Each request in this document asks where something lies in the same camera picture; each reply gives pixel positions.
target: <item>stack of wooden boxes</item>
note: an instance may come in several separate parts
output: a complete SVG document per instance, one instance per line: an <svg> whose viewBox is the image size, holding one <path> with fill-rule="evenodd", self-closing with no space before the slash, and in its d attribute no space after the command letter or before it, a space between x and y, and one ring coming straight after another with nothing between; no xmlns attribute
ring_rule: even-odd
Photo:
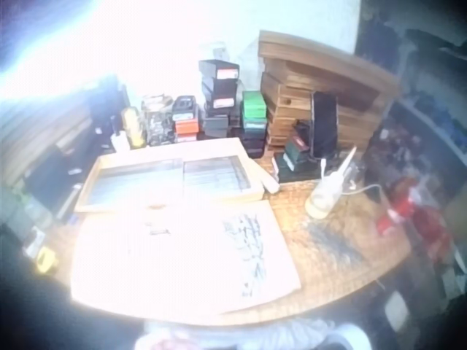
<svg viewBox="0 0 467 350"><path fill-rule="evenodd" d="M310 120L313 91L338 98L339 146L364 150L386 106L398 95L394 76L379 67L310 40L260 33L268 108L268 148L284 147L296 120Z"/></svg>

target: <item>stack of boxes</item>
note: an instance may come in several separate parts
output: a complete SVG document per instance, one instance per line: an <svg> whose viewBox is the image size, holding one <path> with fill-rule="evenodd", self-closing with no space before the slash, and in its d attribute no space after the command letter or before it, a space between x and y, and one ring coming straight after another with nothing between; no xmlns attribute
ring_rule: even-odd
<svg viewBox="0 0 467 350"><path fill-rule="evenodd" d="M243 147L251 158L260 158L266 140L266 103L260 91L244 91L242 105L241 137Z"/></svg>
<svg viewBox="0 0 467 350"><path fill-rule="evenodd" d="M220 60L199 61L203 75L202 90L206 112L201 129L208 138L227 137L230 116L236 107L236 86L239 65Z"/></svg>

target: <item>white paper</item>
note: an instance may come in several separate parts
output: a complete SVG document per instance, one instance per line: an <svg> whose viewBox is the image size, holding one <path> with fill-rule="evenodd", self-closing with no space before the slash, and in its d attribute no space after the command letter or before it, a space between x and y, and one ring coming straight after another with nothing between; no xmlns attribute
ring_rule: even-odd
<svg viewBox="0 0 467 350"><path fill-rule="evenodd" d="M255 218L260 240L238 229L249 227L245 215ZM259 270L260 277L252 277ZM154 319L218 315L298 288L267 201L89 216L72 269L75 300Z"/></svg>

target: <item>yellow bottle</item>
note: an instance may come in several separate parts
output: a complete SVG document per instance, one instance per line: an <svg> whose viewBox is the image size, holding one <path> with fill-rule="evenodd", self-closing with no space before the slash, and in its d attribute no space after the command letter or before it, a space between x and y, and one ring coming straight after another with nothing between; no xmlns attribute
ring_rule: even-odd
<svg viewBox="0 0 467 350"><path fill-rule="evenodd" d="M141 120L139 119L138 111L134 107L125 108L122 111L123 128L126 135L130 140L133 148L146 147L146 140L144 139L144 128Z"/></svg>

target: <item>bright light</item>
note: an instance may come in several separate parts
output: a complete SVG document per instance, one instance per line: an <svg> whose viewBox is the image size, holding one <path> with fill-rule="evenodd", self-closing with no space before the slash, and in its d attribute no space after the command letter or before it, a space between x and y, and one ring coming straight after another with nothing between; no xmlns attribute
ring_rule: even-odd
<svg viewBox="0 0 467 350"><path fill-rule="evenodd" d="M76 25L27 50L0 77L0 96L59 96L110 74L141 94L187 93L188 85L198 85L199 29L195 5L176 2L99 1Z"/></svg>

